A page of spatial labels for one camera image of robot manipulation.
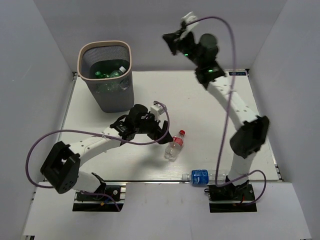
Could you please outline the green bottle with green cap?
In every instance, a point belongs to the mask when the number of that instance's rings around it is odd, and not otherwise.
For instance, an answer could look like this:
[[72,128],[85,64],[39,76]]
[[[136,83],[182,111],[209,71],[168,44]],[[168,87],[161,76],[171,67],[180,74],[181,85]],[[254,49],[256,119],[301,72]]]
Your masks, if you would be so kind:
[[110,74],[104,73],[102,75],[103,78],[116,78],[119,76],[119,73],[117,71],[113,71]]

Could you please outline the clear bottle with white cap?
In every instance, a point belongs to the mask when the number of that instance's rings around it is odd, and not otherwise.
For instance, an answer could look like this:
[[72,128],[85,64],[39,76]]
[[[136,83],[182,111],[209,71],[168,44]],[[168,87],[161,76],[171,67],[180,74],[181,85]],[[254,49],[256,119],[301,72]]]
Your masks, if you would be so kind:
[[122,76],[127,70],[123,66],[121,66],[118,70],[114,70],[114,71],[117,71],[119,73],[119,76]]

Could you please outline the clear bottle blue label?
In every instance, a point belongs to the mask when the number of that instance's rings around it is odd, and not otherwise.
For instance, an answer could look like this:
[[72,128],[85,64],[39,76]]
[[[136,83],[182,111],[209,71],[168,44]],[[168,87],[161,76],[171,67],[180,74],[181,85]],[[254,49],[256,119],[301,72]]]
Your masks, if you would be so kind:
[[[223,184],[226,182],[228,171],[219,170],[217,173],[217,183]],[[181,179],[183,182],[189,182],[193,186],[215,185],[216,170],[215,169],[195,169],[189,173],[182,173]]]

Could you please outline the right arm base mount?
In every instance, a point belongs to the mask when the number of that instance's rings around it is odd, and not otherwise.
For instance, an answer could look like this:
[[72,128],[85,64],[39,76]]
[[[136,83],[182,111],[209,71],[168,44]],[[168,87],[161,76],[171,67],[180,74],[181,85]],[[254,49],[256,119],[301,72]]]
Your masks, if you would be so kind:
[[254,213],[257,212],[256,197],[251,184],[234,187],[208,185],[204,189],[208,196],[210,213]]

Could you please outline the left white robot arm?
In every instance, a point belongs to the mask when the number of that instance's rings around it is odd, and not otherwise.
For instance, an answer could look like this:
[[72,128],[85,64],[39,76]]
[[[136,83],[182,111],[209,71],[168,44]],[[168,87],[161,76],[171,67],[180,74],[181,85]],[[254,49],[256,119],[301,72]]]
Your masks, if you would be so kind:
[[170,121],[167,119],[162,126],[159,125],[160,116],[167,112],[167,107],[158,101],[150,108],[136,104],[128,114],[119,117],[101,133],[90,133],[89,138],[71,144],[55,143],[40,172],[59,194],[73,189],[99,200],[105,196],[106,183],[94,172],[81,171],[81,166],[110,149],[124,144],[135,145],[133,139],[136,135],[147,135],[152,144],[172,142]]

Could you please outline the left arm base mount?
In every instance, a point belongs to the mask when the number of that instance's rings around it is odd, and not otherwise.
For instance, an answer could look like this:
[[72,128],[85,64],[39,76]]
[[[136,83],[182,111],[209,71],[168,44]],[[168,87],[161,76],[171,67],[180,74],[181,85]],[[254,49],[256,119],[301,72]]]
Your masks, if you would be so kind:
[[113,198],[116,204],[107,196],[87,195],[80,191],[75,192],[73,212],[111,213],[122,210],[125,203],[126,183],[108,182],[104,194]]

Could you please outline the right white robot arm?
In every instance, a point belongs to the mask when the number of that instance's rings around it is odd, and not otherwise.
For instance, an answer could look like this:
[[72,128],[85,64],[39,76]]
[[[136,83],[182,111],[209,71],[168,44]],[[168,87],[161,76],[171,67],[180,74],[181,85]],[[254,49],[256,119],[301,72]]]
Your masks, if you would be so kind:
[[261,146],[265,144],[270,120],[267,116],[259,116],[251,110],[234,90],[235,80],[227,79],[225,71],[216,60],[219,47],[214,35],[205,33],[196,42],[191,31],[180,29],[166,33],[162,38],[172,55],[182,53],[195,64],[195,76],[198,82],[225,110],[222,135],[226,135],[229,121],[234,125],[236,132],[229,141],[233,159],[225,180],[220,180],[217,173],[209,175],[208,172],[202,179],[218,187],[226,186],[226,195],[236,200],[243,195],[243,186],[253,174],[252,163]]

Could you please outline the green bottle bin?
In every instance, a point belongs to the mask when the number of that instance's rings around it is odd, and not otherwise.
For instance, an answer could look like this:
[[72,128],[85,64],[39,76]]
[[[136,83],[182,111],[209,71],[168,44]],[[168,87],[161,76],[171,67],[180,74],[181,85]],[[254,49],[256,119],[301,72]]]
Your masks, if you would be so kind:
[[95,72],[95,76],[96,76],[97,79],[103,78],[103,74],[100,71],[96,71]]

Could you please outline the clear bottle red label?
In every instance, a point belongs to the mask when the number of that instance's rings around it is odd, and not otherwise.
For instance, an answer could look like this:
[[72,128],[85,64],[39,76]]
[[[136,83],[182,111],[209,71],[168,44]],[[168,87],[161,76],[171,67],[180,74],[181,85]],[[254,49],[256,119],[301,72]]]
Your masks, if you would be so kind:
[[173,162],[177,159],[184,144],[185,134],[184,130],[180,130],[178,134],[172,137],[173,141],[168,144],[164,152],[165,159]]

